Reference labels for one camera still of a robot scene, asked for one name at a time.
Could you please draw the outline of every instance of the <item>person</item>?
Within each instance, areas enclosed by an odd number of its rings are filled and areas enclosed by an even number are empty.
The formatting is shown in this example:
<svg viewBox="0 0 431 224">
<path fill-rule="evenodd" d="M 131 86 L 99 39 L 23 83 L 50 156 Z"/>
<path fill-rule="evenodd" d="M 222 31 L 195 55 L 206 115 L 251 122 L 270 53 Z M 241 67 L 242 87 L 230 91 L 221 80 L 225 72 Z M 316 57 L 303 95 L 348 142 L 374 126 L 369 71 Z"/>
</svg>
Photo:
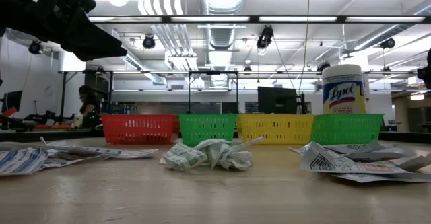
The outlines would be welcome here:
<svg viewBox="0 0 431 224">
<path fill-rule="evenodd" d="M 100 121 L 100 104 L 96 93 L 89 85 L 83 85 L 79 88 L 79 98 L 82 101 L 82 107 L 79 110 L 83 117 L 82 126 L 84 128 L 95 127 Z"/>
</svg>

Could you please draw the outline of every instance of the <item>crumpled paper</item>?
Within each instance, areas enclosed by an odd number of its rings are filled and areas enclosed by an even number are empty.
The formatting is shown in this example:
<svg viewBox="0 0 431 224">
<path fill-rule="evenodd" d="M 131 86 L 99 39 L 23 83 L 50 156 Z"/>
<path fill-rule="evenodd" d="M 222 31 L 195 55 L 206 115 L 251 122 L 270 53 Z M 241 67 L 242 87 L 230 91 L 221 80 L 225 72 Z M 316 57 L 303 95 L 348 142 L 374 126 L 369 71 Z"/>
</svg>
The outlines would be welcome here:
<svg viewBox="0 0 431 224">
<path fill-rule="evenodd" d="M 220 165 L 227 170 L 247 170 L 252 166 L 252 154 L 243 151 L 248 146 L 263 140 L 263 137 L 239 145 L 223 139 L 209 139 L 192 148 L 182 143 L 174 145 L 165 153 L 160 163 L 170 170 L 187 171 L 199 165 Z"/>
</svg>

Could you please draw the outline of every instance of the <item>red basket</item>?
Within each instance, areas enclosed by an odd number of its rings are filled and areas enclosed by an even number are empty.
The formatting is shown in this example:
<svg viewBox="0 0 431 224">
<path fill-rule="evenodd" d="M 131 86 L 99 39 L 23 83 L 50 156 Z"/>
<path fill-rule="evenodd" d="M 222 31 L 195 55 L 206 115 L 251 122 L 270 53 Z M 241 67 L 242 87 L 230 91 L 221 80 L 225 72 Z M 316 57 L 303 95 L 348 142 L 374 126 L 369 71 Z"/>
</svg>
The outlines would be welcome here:
<svg viewBox="0 0 431 224">
<path fill-rule="evenodd" d="M 102 115 L 107 143 L 171 144 L 178 138 L 180 124 L 177 115 Z"/>
</svg>

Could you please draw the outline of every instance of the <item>computer monitor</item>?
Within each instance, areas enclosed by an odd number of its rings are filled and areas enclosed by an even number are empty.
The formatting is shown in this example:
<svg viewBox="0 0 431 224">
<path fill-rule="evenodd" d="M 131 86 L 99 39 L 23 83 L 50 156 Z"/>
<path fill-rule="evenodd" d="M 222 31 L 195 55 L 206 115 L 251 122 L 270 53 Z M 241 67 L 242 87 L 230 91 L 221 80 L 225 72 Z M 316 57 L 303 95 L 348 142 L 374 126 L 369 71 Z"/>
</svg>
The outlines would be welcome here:
<svg viewBox="0 0 431 224">
<path fill-rule="evenodd" d="M 260 113 L 297 113 L 298 103 L 295 89 L 258 87 L 257 94 Z"/>
<path fill-rule="evenodd" d="M 5 96 L 1 100 L 3 102 L 1 111 L 5 112 L 12 107 L 15 107 L 17 111 L 20 111 L 21 97 L 22 91 L 5 93 Z"/>
</svg>

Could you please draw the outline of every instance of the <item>wooden table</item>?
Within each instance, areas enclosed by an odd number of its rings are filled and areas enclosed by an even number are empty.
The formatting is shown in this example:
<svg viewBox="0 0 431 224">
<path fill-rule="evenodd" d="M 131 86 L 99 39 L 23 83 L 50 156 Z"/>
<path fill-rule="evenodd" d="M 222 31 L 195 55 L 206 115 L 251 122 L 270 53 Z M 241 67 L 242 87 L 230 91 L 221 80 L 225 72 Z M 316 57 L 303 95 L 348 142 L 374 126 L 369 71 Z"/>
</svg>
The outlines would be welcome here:
<svg viewBox="0 0 431 224">
<path fill-rule="evenodd" d="M 0 223 L 431 223 L 431 184 L 356 184 L 301 171 L 288 146 L 251 147 L 246 172 L 174 172 L 159 165 L 168 150 L 160 148 L 153 159 L 0 178 Z"/>
</svg>

